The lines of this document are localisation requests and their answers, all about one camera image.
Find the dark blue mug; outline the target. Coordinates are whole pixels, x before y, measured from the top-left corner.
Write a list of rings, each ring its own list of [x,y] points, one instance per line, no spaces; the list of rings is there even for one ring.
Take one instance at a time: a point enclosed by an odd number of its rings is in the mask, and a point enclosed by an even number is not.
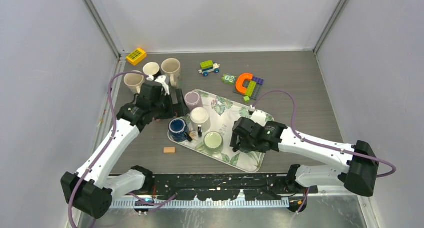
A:
[[[168,133],[176,142],[192,142],[193,140],[189,133],[189,127],[182,118],[174,118],[169,122]]]

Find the white mug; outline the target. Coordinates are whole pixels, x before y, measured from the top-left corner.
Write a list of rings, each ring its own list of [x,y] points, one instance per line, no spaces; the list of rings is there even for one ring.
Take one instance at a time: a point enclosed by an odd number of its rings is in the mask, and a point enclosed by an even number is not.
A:
[[[201,133],[207,133],[211,127],[209,112],[204,107],[196,107],[190,113],[191,126],[195,131],[201,128]]]

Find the light green mug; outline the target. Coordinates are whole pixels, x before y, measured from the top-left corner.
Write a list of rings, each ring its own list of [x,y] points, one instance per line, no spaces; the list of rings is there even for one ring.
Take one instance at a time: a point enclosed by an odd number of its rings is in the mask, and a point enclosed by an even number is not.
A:
[[[220,133],[211,131],[207,133],[198,146],[198,151],[205,152],[209,155],[216,155],[222,152],[224,148],[224,139]]]

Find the sea pattern beige mug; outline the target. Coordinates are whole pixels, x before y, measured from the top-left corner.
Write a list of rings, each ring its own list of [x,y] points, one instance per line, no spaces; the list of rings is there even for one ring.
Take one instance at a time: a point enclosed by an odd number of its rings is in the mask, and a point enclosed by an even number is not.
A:
[[[169,76],[170,84],[174,88],[179,88],[182,83],[181,63],[176,58],[165,59],[161,64],[161,69]]]

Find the black mug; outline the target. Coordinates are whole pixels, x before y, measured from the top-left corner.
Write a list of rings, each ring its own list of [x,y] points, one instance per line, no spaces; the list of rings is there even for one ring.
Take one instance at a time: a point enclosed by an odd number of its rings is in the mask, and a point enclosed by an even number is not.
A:
[[[152,75],[154,77],[158,77],[160,75],[162,75],[161,72],[161,67],[158,63],[156,62],[148,62],[146,63],[143,68],[142,71],[146,74],[146,75]]]

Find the tall beige mug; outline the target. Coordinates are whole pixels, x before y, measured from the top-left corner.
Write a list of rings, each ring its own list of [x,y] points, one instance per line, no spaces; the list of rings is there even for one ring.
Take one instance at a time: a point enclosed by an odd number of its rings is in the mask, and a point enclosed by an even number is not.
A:
[[[145,81],[145,76],[138,71],[135,73],[127,73],[124,75],[123,81],[134,94],[139,94],[142,84]]]

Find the teal mug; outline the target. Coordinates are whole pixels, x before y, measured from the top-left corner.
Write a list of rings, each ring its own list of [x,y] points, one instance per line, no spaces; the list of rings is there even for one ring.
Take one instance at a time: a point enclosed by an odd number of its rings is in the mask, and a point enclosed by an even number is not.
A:
[[[255,147],[250,147],[250,146],[240,146],[239,147],[239,151],[244,152],[244,153],[256,152],[256,150],[257,149]]]

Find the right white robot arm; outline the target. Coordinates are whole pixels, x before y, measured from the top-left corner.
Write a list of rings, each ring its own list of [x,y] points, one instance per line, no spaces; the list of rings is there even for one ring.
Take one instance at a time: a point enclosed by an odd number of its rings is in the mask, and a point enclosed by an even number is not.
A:
[[[318,166],[292,164],[285,178],[289,192],[298,193],[316,185],[343,186],[348,191],[365,197],[374,194],[379,162],[365,141],[356,144],[336,144],[294,131],[275,121],[260,125],[241,117],[232,128],[230,146],[244,153],[293,153],[321,162]]]

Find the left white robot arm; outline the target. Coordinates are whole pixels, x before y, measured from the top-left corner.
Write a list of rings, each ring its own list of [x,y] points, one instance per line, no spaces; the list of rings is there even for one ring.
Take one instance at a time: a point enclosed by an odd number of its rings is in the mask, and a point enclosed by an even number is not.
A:
[[[136,100],[123,105],[108,136],[76,172],[66,172],[60,182],[66,202],[94,219],[103,217],[114,200],[138,191],[149,194],[154,187],[152,171],[139,165],[109,179],[123,152],[153,120],[166,120],[188,114],[182,89],[175,90],[174,103],[163,82],[146,81]]]

